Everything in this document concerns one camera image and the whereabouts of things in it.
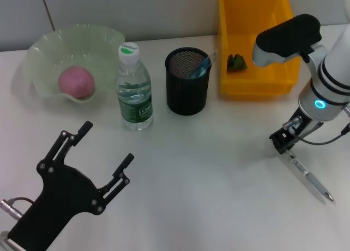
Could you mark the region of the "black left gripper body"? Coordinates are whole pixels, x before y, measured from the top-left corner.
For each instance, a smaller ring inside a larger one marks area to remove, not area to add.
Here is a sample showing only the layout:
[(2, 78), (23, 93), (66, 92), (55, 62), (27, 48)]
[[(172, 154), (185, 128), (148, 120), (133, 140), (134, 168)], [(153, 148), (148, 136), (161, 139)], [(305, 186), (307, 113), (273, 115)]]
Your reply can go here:
[(8, 233), (24, 250), (47, 250), (75, 215), (99, 215), (106, 208), (93, 182), (75, 168), (40, 162), (37, 172), (43, 190)]

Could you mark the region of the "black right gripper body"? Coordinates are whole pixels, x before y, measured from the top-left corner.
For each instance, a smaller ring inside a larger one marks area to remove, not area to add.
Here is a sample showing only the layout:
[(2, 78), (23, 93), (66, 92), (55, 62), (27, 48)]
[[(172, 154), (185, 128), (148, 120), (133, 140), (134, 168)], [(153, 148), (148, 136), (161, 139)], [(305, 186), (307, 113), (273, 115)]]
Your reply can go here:
[(284, 128), (279, 129), (285, 130), (287, 135), (287, 142), (291, 141), (296, 144), (299, 142), (296, 136), (304, 138), (323, 125), (322, 122), (309, 118), (300, 108), (294, 112), (289, 121), (292, 121), (295, 118), (298, 118), (299, 121), (295, 123), (291, 128), (286, 130)]

